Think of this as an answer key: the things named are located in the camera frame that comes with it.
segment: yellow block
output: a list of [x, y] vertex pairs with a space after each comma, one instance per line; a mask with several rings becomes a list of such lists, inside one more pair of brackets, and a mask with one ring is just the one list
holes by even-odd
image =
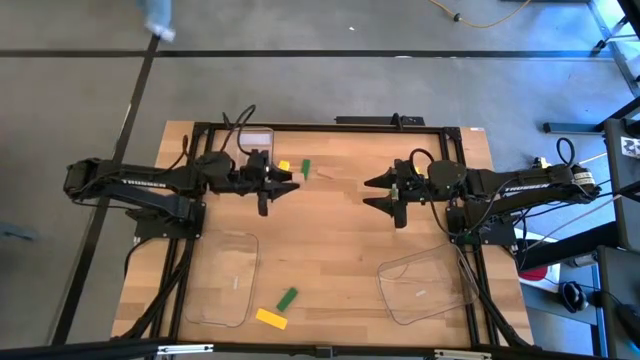
[[289, 171], [290, 166], [291, 164], [289, 164], [289, 162], [285, 160], [280, 160], [280, 163], [278, 164], [278, 167], [285, 171]]
[[256, 319], [262, 322], [266, 322], [271, 326], [275, 326], [280, 330], [284, 330], [284, 328], [287, 327], [287, 319], [264, 309], [258, 309], [258, 313], [256, 314]]

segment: gray floor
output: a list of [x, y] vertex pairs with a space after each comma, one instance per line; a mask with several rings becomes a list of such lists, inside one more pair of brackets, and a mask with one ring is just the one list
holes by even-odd
[[[475, 22], [518, 6], [446, 3]], [[142, 22], [133, 0], [5, 0], [0, 48], [143, 49], [149, 35]], [[161, 48], [590, 50], [601, 37], [583, 4], [533, 3], [502, 26], [476, 30], [423, 0], [181, 0], [175, 24], [176, 43]], [[2, 348], [48, 341], [90, 213], [62, 193], [64, 167], [111, 155], [140, 65], [138, 59], [0, 60], [0, 219], [40, 235], [34, 242], [0, 242]], [[496, 169], [510, 170], [535, 156], [559, 161], [557, 137], [541, 133], [541, 123], [597, 122], [631, 98], [611, 60], [158, 59], [125, 161], [152, 164], [166, 120], [220, 121], [222, 111], [235, 114], [256, 103], [254, 118], [263, 121], [329, 123], [337, 115], [400, 112], [424, 116], [429, 125], [484, 127]], [[604, 152], [600, 137], [572, 140], [578, 159]], [[589, 166], [598, 180], [608, 179], [606, 159]], [[529, 228], [545, 234], [586, 208], [532, 219]], [[607, 208], [589, 220], [612, 218]], [[588, 224], [576, 222], [556, 235]], [[111, 211], [71, 341], [108, 337], [132, 233], [132, 222]]]

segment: clear plastic container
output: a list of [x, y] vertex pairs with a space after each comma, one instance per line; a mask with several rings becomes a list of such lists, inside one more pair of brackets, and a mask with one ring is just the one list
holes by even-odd
[[[238, 147], [238, 134], [236, 131], [231, 135], [229, 143], [225, 151], [231, 156], [231, 158], [239, 164], [244, 165], [247, 162], [248, 156], [244, 154]], [[259, 126], [245, 126], [240, 134], [240, 145], [242, 149], [251, 152], [252, 149], [258, 151], [269, 151], [269, 162], [273, 159], [273, 129]]]
[[475, 301], [478, 287], [463, 256], [445, 244], [380, 265], [378, 285], [391, 317], [409, 325]]
[[185, 317], [189, 322], [238, 327], [245, 321], [258, 270], [258, 239], [211, 231], [194, 249]]

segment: small green object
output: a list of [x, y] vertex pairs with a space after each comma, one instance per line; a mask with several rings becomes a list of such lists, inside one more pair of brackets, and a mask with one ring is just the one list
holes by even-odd
[[276, 306], [276, 308], [278, 308], [278, 310], [280, 310], [280, 312], [284, 312], [284, 310], [287, 308], [287, 306], [289, 306], [289, 304], [291, 304], [291, 302], [293, 301], [293, 299], [295, 299], [295, 297], [298, 295], [298, 290], [296, 290], [296, 288], [290, 288], [286, 294], [284, 294], [284, 296], [282, 297], [282, 300], [280, 300], [280, 302], [278, 303], [278, 306]]
[[307, 177], [309, 177], [309, 170], [311, 170], [311, 160], [302, 160], [302, 173], [304, 174], [305, 180], [307, 180]]

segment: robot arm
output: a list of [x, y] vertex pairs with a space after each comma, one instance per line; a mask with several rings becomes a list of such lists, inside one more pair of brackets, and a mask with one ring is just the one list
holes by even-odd
[[[389, 214], [396, 228], [403, 228], [408, 203], [446, 201], [451, 205], [447, 223], [454, 242], [486, 244], [485, 240], [492, 238], [489, 243], [510, 245], [515, 241], [513, 236], [498, 241], [488, 235], [510, 227], [511, 213], [552, 201], [586, 204], [600, 193], [589, 170], [579, 165], [496, 173], [441, 160], [429, 165], [427, 175], [418, 174], [410, 160], [395, 160], [385, 174], [365, 182], [366, 186], [389, 189], [389, 195], [364, 202]], [[497, 199], [498, 194], [509, 196]], [[453, 205], [457, 199], [465, 201], [463, 207]]]
[[[207, 188], [216, 194], [258, 195], [258, 213], [267, 216], [267, 202], [299, 187], [291, 173], [269, 162], [267, 151], [252, 150], [247, 163], [236, 169], [224, 151], [206, 153], [193, 164], [158, 169], [86, 159], [70, 165], [63, 186], [74, 202], [107, 197], [139, 209], [127, 210], [138, 222], [136, 236], [199, 237], [205, 203], [197, 202]], [[145, 188], [168, 189], [163, 195]]]

